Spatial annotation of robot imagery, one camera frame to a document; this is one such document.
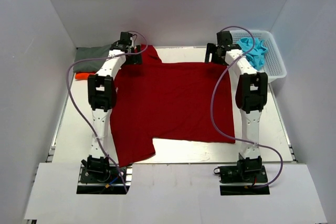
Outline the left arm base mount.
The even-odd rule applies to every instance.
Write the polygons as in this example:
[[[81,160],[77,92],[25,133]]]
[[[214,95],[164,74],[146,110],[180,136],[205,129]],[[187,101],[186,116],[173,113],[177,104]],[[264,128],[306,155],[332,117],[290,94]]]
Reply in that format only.
[[[78,195],[125,195],[131,186],[131,168],[109,163],[108,157],[91,155],[81,161]]]

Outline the red t shirt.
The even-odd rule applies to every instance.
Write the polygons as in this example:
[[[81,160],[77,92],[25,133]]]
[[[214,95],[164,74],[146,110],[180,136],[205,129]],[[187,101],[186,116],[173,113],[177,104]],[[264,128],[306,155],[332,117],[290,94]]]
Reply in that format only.
[[[110,129],[121,166],[155,154],[154,138],[234,142],[233,104],[226,67],[163,63],[143,46],[141,65],[123,65],[115,80]]]

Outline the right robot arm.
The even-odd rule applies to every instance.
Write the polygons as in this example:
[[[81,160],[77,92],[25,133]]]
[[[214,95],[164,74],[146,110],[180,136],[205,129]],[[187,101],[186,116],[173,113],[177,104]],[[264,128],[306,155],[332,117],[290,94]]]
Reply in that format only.
[[[239,159],[258,159],[261,157],[259,122],[267,102],[268,76],[257,71],[242,55],[241,47],[233,43],[229,31],[220,31],[216,37],[216,44],[207,44],[205,62],[226,65],[238,78],[235,102],[241,115],[243,138]]]

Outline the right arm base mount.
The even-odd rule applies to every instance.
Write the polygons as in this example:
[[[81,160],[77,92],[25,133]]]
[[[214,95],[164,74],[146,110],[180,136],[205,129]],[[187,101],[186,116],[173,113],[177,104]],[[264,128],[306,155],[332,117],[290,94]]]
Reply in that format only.
[[[222,196],[253,196],[269,195],[266,185],[268,177],[262,164],[262,158],[240,157],[236,165],[214,168],[214,174],[219,176],[219,189]]]

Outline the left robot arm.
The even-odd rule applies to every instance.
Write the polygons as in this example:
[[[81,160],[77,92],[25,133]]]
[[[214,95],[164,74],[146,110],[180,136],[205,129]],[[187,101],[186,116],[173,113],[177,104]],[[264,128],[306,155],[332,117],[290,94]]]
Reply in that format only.
[[[122,65],[142,63],[141,46],[135,45],[134,31],[123,31],[120,39],[111,45],[109,54],[96,74],[88,77],[88,102],[92,112],[91,149],[94,158],[105,158],[108,147],[110,114],[116,105],[117,91],[114,79]]]

